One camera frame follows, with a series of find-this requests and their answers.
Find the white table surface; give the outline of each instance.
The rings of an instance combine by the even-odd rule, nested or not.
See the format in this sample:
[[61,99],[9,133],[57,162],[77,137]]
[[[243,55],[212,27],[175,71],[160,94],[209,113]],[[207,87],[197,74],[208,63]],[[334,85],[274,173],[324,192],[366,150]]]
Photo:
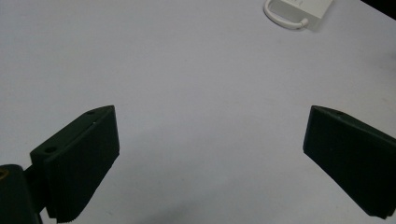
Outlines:
[[0,164],[114,105],[120,156],[73,223],[396,223],[303,153],[311,105],[396,136],[396,21],[335,0],[293,32],[263,3],[0,0]]

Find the screw hole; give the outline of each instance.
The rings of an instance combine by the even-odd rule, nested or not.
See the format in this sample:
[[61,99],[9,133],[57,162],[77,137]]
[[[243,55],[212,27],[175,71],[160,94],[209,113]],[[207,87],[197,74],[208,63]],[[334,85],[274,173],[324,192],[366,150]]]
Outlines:
[[0,180],[8,176],[9,170],[0,169]]
[[56,151],[56,147],[47,147],[45,150],[44,150],[46,153],[52,153],[52,152],[54,152],[54,151]]

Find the white cable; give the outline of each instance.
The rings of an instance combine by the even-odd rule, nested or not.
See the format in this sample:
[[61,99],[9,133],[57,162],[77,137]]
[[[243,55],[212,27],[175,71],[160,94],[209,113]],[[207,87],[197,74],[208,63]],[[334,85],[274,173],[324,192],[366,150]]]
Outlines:
[[272,0],[267,0],[264,5],[264,13],[265,15],[274,23],[291,30],[302,29],[308,25],[308,19],[303,18],[300,22],[291,22],[291,21],[283,21],[277,18],[269,9]]

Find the white object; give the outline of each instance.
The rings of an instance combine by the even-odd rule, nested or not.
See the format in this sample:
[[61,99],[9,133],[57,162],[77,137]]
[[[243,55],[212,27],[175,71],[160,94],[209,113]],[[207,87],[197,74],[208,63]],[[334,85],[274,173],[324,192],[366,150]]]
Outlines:
[[267,0],[264,12],[271,21],[282,27],[316,30],[331,3],[332,0]]

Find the white power adapter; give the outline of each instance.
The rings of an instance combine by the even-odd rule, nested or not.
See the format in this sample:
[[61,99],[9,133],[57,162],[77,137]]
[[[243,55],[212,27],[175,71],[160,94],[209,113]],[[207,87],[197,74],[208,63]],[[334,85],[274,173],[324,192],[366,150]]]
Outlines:
[[271,21],[282,27],[316,30],[331,3],[332,0],[267,0],[264,12]]

